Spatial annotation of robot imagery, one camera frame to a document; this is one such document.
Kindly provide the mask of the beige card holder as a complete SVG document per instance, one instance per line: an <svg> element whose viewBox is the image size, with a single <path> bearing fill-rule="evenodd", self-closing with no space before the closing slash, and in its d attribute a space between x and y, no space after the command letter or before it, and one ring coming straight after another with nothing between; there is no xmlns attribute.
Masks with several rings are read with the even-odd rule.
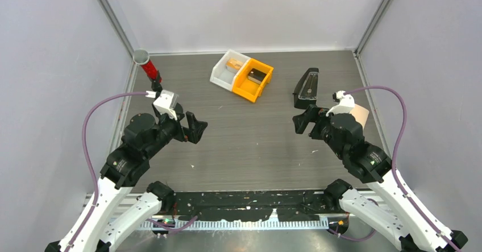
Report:
<svg viewBox="0 0 482 252"><path fill-rule="evenodd" d="M364 129L368 121L368 116L370 114L369 110L355 104L354 108L350 111L350 114L355 118L355 121L360 123Z"/></svg>

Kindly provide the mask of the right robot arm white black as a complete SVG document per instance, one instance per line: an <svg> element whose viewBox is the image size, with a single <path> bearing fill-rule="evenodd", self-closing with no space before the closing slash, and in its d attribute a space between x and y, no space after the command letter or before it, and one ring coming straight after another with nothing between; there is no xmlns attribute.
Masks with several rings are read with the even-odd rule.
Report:
<svg viewBox="0 0 482 252"><path fill-rule="evenodd" d="M362 125L350 113L328 114L310 105L293 118L297 134L309 123L311 139L324 141L345 169L373 190L389 207L384 210L338 179L325 189L325 207L350 212L383 235L399 251L461 251L468 242L460 230L451 230L435 218L392 168L381 148L365 141Z"/></svg>

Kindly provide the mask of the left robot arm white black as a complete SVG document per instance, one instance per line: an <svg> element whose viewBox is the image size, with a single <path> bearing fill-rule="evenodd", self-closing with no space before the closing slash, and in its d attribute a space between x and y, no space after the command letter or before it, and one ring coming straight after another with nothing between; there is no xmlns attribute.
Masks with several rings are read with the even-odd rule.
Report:
<svg viewBox="0 0 482 252"><path fill-rule="evenodd" d="M148 113L133 116L126 126L121 145L111 152L102 167L97 191L70 232L51 242L46 251L115 251L119 245L148 218L159 212L168 214L174 207L174 191L156 181L142 194L140 201L120 217L111 218L118 205L150 168L149 161L169 142L200 141L208 124L192 112L182 111L180 104L169 110L153 107Z"/></svg>

